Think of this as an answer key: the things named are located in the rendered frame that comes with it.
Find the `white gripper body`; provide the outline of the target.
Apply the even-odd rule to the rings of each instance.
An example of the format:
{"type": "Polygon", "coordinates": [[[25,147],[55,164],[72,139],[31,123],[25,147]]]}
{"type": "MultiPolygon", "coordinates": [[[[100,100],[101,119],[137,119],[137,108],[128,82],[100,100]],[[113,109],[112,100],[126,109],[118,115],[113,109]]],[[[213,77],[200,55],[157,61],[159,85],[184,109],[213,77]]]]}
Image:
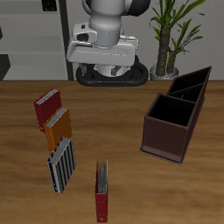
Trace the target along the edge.
{"type": "Polygon", "coordinates": [[[70,40],[66,58],[73,63],[131,67],[137,48],[138,40],[125,35],[121,35],[118,43],[109,48],[97,48],[92,43],[70,40]]]}

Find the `dark red book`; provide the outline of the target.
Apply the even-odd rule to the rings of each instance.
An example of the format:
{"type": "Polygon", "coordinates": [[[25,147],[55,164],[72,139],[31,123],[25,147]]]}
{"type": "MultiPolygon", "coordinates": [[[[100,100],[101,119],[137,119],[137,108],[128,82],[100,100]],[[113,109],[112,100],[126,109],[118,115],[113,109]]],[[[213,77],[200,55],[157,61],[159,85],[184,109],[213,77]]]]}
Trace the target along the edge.
{"type": "Polygon", "coordinates": [[[60,91],[51,88],[44,95],[39,97],[33,104],[38,120],[39,129],[44,132],[44,124],[61,107],[60,91]]]}

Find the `orange book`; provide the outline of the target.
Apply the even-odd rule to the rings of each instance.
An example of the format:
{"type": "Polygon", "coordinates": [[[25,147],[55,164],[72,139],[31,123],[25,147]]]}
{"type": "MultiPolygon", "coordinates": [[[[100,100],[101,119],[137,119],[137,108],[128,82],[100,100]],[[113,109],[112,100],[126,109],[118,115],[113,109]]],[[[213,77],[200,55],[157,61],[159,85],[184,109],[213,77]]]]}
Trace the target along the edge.
{"type": "Polygon", "coordinates": [[[72,137],[70,113],[68,108],[60,108],[45,124],[45,137],[49,153],[54,151],[62,137],[72,137]]]}

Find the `dark brown desk caddy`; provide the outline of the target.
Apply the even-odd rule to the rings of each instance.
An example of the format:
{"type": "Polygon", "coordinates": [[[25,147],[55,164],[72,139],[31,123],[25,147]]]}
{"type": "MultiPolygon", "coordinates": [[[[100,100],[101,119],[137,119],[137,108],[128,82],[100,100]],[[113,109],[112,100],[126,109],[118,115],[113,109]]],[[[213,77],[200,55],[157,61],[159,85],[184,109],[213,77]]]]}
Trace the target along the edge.
{"type": "Polygon", "coordinates": [[[175,78],[167,94],[158,94],[144,117],[140,152],[182,165],[204,104],[212,68],[175,78]]]}

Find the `black white striped book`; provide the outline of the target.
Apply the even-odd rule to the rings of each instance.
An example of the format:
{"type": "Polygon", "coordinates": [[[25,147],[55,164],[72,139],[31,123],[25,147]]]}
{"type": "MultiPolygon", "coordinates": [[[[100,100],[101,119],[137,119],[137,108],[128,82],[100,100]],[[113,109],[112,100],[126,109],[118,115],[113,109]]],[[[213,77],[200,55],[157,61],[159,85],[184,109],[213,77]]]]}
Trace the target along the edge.
{"type": "Polygon", "coordinates": [[[52,189],[56,193],[63,193],[76,166],[72,138],[61,138],[52,155],[48,158],[47,166],[52,181],[52,189]]]}

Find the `thin red book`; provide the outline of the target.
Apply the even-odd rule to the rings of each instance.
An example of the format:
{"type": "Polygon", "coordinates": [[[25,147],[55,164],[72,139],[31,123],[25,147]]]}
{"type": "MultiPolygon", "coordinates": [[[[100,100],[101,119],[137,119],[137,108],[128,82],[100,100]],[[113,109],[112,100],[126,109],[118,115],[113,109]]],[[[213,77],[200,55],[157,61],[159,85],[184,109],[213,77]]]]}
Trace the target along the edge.
{"type": "Polygon", "coordinates": [[[96,174],[95,174],[95,211],[96,221],[108,221],[108,162],[96,161],[96,174]]]}

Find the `green pot plant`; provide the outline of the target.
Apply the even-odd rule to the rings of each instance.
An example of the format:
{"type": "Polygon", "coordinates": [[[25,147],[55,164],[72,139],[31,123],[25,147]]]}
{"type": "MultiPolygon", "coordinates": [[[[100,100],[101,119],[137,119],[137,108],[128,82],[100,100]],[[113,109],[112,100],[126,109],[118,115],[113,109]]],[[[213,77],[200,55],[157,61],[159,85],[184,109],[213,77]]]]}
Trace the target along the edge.
{"type": "Polygon", "coordinates": [[[190,0],[177,9],[177,0],[159,0],[159,10],[153,8],[156,16],[150,20],[155,21],[158,28],[153,27],[159,42],[157,64],[150,69],[150,78],[154,81],[171,81],[179,75],[179,70],[174,68],[176,56],[179,53],[187,53],[185,47],[194,40],[202,39],[197,36],[200,31],[200,24],[195,26],[189,33],[187,29],[192,22],[180,24],[179,21],[196,7],[202,5],[206,0],[190,0]]]}

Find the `grey shelf unit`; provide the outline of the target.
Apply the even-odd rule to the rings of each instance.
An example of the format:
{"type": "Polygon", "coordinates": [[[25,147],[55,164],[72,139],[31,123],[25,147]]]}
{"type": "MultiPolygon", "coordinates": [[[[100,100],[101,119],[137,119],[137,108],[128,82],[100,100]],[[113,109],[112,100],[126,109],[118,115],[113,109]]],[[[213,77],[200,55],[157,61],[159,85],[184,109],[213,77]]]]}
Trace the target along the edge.
{"type": "Polygon", "coordinates": [[[71,81],[67,0],[0,0],[0,81],[71,81]]]}

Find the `black box on shelf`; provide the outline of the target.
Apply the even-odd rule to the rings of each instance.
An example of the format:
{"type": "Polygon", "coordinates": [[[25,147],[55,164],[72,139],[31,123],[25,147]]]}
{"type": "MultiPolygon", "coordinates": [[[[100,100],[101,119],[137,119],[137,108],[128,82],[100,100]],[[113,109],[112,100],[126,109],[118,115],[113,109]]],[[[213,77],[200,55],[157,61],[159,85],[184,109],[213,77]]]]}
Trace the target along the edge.
{"type": "Polygon", "coordinates": [[[41,0],[43,11],[56,11],[56,0],[41,0]]]}

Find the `flat black base plate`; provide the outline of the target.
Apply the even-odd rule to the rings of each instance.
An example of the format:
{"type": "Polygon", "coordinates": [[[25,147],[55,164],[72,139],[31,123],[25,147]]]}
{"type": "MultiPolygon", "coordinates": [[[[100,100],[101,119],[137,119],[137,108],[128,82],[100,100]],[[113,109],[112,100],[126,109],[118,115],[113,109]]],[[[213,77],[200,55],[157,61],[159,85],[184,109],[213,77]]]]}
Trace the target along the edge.
{"type": "Polygon", "coordinates": [[[135,56],[134,65],[129,71],[115,78],[103,76],[94,70],[94,64],[86,64],[87,72],[76,70],[76,80],[86,87],[137,87],[143,85],[149,77],[148,69],[135,56]]]}

